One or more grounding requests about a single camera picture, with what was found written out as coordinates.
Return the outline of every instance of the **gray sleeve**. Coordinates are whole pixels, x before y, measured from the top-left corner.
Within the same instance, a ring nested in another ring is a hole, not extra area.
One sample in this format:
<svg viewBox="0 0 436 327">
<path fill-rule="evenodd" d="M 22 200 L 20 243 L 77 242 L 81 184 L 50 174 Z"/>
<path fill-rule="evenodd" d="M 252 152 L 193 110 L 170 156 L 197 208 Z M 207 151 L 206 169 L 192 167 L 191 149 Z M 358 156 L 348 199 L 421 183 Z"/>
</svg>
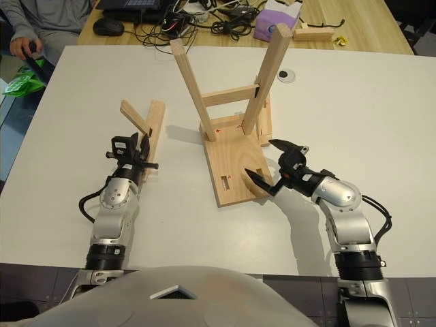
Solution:
<svg viewBox="0 0 436 327">
<path fill-rule="evenodd" d="M 14 27 L 15 34 L 12 37 L 12 41 L 19 37 L 27 37 L 32 41 L 38 38 L 26 18 L 20 0 L 0 0 L 0 8 Z"/>
</svg>

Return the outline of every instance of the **wooden stool leg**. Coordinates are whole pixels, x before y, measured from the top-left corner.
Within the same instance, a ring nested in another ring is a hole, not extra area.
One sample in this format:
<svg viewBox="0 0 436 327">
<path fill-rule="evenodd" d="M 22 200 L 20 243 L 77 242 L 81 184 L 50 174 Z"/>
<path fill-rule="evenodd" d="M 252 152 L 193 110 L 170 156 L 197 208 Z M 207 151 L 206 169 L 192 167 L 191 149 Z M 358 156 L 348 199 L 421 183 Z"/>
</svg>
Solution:
<svg viewBox="0 0 436 327">
<path fill-rule="evenodd" d="M 245 111 L 242 123 L 245 135 L 249 135 L 253 131 L 291 38 L 292 32 L 290 28 L 284 23 L 277 24 L 255 81 L 255 84 L 259 85 L 258 94 L 254 99 L 250 99 Z"/>
<path fill-rule="evenodd" d="M 206 133 L 210 141 L 215 141 L 217 136 L 213 130 L 211 118 L 207 112 L 206 106 L 204 105 L 202 94 L 198 88 L 196 77 L 193 74 L 191 64 L 189 63 L 188 56 L 186 55 L 185 48 L 183 48 L 182 40 L 172 40 L 170 42 L 172 53 L 176 59 L 178 68 L 180 69 L 183 79 L 185 80 L 186 86 L 188 87 L 189 93 L 191 94 L 194 105 L 197 108 L 198 115 L 202 121 L 204 132 Z"/>
</svg>

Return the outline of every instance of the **wooden plank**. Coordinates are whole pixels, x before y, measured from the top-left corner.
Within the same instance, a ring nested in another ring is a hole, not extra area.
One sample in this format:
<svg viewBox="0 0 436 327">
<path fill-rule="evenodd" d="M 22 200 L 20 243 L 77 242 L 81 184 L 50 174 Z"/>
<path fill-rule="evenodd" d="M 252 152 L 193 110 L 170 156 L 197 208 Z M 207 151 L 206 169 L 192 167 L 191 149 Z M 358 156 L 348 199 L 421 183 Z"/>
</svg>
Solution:
<svg viewBox="0 0 436 327">
<path fill-rule="evenodd" d="M 130 120 L 131 123 L 133 123 L 136 128 L 138 128 L 141 133 L 151 135 L 150 126 L 147 125 L 145 120 L 138 114 L 138 112 L 135 110 L 134 107 L 131 106 L 131 104 L 127 100 L 121 101 L 121 107 L 120 111 L 124 116 L 127 117 L 127 119 Z"/>
<path fill-rule="evenodd" d="M 213 127 L 217 130 L 217 140 L 214 142 L 205 138 L 203 126 L 200 125 L 219 207 L 268 197 L 248 177 L 245 168 L 260 172 L 267 183 L 273 181 L 258 137 L 254 131 L 244 135 L 242 119 L 242 115 L 213 119 Z"/>
<path fill-rule="evenodd" d="M 245 111 L 242 124 L 245 135 L 250 135 L 253 131 L 291 38 L 292 32 L 290 28 L 284 23 L 277 24 L 255 81 L 255 84 L 259 84 L 258 94 L 254 99 L 250 99 Z"/>
<path fill-rule="evenodd" d="M 334 34 L 332 27 L 295 29 L 295 41 L 331 41 Z"/>
<path fill-rule="evenodd" d="M 183 79 L 185 80 L 186 86 L 189 90 L 189 94 L 191 94 L 193 103 L 197 108 L 200 120 L 204 126 L 204 131 L 206 132 L 206 135 L 210 141 L 215 141 L 217 137 L 212 128 L 211 118 L 209 117 L 206 106 L 204 105 L 202 94 L 198 88 L 196 77 L 193 74 L 191 64 L 189 63 L 188 56 L 185 52 L 185 48 L 183 48 L 182 40 L 172 40 L 170 41 L 170 45 L 178 68 L 180 69 Z"/>
<path fill-rule="evenodd" d="M 271 102 L 270 95 L 266 97 L 264 107 L 259 113 L 256 123 L 256 134 L 259 138 L 260 146 L 269 146 L 269 140 L 273 136 L 273 124 L 271 122 Z"/>
<path fill-rule="evenodd" d="M 152 100 L 149 108 L 149 113 L 147 114 L 146 123 L 148 126 L 150 126 L 153 129 L 153 133 L 150 137 L 150 152 L 149 152 L 149 158 L 147 159 L 149 162 L 153 162 L 155 159 L 156 154 L 156 148 L 157 148 L 157 141 L 159 140 L 159 135 L 161 131 L 162 122 L 164 121 L 165 116 L 165 102 L 163 101 L 157 101 Z M 150 172 L 153 170 L 146 169 L 144 176 L 143 176 L 143 182 L 147 180 L 149 177 Z"/>
<path fill-rule="evenodd" d="M 254 98 L 258 87 L 259 85 L 254 84 L 247 87 L 236 87 L 235 89 L 220 92 L 205 93 L 202 95 L 202 98 L 206 107 L 228 104 L 230 102 Z"/>
</svg>

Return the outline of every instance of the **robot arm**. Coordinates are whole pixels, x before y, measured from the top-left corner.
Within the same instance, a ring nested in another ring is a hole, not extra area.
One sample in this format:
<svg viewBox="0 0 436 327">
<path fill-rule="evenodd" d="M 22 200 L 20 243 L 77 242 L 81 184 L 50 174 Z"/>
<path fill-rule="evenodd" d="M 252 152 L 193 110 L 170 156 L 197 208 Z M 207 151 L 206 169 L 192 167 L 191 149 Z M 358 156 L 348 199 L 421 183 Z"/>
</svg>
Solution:
<svg viewBox="0 0 436 327">
<path fill-rule="evenodd" d="M 381 268 L 386 263 L 377 255 L 378 240 L 391 227 L 388 213 L 384 229 L 374 238 L 361 209 L 362 199 L 369 202 L 370 198 L 362 196 L 356 186 L 340 181 L 327 170 L 318 173 L 306 167 L 307 146 L 282 140 L 271 140 L 270 143 L 283 151 L 279 158 L 279 182 L 270 186 L 255 172 L 246 170 L 247 174 L 272 196 L 282 186 L 295 189 L 310 197 L 325 214 L 326 231 L 339 271 L 337 308 L 340 326 L 399 327 L 388 280 L 382 275 Z"/>
<path fill-rule="evenodd" d="M 149 136 L 145 134 L 137 149 L 138 133 L 131 137 L 112 139 L 112 152 L 106 157 L 116 159 L 117 169 L 106 180 L 104 188 L 79 201 L 80 211 L 94 223 L 85 268 L 80 270 L 72 297 L 124 274 L 123 262 L 131 241 L 131 230 L 139 211 L 139 189 L 147 168 L 158 169 L 146 162 L 149 156 Z M 84 211 L 84 203 L 99 196 L 100 209 L 96 218 Z"/>
</svg>

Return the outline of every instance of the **black band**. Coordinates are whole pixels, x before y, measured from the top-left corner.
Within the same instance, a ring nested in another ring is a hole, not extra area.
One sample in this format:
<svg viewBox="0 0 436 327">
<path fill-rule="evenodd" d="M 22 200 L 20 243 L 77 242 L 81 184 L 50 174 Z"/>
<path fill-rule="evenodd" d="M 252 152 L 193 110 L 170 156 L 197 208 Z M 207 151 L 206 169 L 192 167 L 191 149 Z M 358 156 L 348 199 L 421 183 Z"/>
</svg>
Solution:
<svg viewBox="0 0 436 327">
<path fill-rule="evenodd" d="M 336 253 L 334 258 L 341 279 L 349 281 L 383 279 L 382 263 L 375 251 Z"/>
<path fill-rule="evenodd" d="M 89 247 L 87 264 L 89 270 L 120 270 L 125 258 L 125 247 L 122 245 L 96 245 Z"/>
</svg>

